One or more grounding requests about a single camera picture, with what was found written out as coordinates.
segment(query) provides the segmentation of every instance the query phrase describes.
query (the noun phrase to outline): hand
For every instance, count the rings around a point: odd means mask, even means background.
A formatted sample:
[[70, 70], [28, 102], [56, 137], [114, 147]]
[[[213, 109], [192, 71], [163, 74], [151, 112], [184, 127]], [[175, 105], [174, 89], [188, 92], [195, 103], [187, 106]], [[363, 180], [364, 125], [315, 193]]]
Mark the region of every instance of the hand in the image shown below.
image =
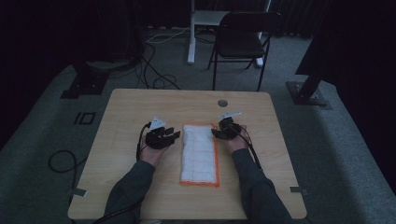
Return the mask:
[[146, 136], [142, 137], [142, 142], [140, 143], [140, 160], [146, 161], [157, 168], [158, 164], [160, 164], [161, 157], [163, 153], [169, 148], [165, 147], [162, 149], [154, 149], [146, 145]]
[[[241, 135], [248, 140], [248, 135], [246, 132], [247, 126], [241, 125], [241, 127], [242, 127]], [[233, 152], [235, 152], [238, 149], [248, 148], [248, 143], [245, 142], [245, 140], [239, 135], [237, 135], [234, 139], [224, 140], [224, 143], [231, 154], [233, 154]]]

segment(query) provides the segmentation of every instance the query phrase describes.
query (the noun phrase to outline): black chair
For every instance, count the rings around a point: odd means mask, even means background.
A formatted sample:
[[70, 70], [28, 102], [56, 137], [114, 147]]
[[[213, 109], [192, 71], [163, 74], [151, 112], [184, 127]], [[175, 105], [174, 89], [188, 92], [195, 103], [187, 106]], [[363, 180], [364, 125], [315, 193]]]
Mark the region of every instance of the black chair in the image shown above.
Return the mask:
[[[281, 21], [280, 14], [276, 12], [236, 11], [229, 12], [223, 17], [216, 33], [215, 45], [207, 66], [207, 69], [210, 69], [210, 64], [215, 64], [212, 91], [216, 86], [218, 63], [249, 62], [246, 68], [248, 69], [255, 59], [263, 57], [262, 71], [259, 86], [257, 87], [257, 91], [260, 90], [270, 48], [270, 39], [274, 32], [277, 31]], [[266, 36], [263, 43], [259, 39], [259, 32]], [[219, 61], [219, 56], [228, 60]]]

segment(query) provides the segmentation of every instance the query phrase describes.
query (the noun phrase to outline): person's arm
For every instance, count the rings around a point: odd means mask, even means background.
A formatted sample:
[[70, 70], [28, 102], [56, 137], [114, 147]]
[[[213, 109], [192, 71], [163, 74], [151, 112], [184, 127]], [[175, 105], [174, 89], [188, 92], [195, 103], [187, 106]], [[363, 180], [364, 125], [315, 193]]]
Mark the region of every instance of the person's arm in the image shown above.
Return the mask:
[[[241, 134], [248, 139], [245, 131]], [[237, 136], [226, 141], [226, 145], [239, 176], [242, 206], [249, 223], [291, 223], [289, 211], [278, 198], [272, 181], [250, 156], [248, 144]]]
[[132, 206], [132, 210], [116, 215], [103, 223], [134, 224], [140, 222], [140, 206], [143, 202], [152, 177], [163, 153], [168, 147], [163, 149], [153, 149], [142, 144], [140, 161], [121, 180], [119, 180], [108, 196], [105, 216]]

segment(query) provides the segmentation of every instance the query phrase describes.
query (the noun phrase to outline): sleeve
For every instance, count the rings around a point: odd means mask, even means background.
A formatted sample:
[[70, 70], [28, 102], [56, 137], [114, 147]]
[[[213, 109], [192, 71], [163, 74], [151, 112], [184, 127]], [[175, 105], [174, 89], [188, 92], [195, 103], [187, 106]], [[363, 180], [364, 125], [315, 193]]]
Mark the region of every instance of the sleeve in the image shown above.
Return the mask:
[[242, 206], [249, 223], [292, 223], [273, 182], [257, 168], [248, 149], [236, 150], [232, 157], [239, 175]]
[[140, 203], [146, 196], [151, 185], [155, 168], [145, 161], [137, 161], [110, 191], [106, 203], [105, 215], [119, 211], [125, 207], [136, 205], [131, 211], [117, 215], [104, 223], [140, 223]]

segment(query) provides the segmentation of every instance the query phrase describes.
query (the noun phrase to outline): stand base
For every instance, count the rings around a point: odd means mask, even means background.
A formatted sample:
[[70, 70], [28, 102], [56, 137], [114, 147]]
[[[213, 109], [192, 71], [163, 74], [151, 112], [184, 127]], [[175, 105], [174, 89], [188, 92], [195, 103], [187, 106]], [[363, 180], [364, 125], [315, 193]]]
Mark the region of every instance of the stand base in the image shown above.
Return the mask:
[[295, 105], [318, 105], [320, 109], [332, 110], [329, 101], [324, 100], [319, 89], [315, 90], [309, 98], [304, 98], [299, 95], [300, 88], [304, 85], [303, 82], [286, 82], [289, 92]]
[[77, 76], [69, 90], [62, 93], [61, 99], [77, 99], [80, 95], [100, 95], [106, 85], [107, 78], [108, 74], [96, 75], [90, 84], [81, 85]]

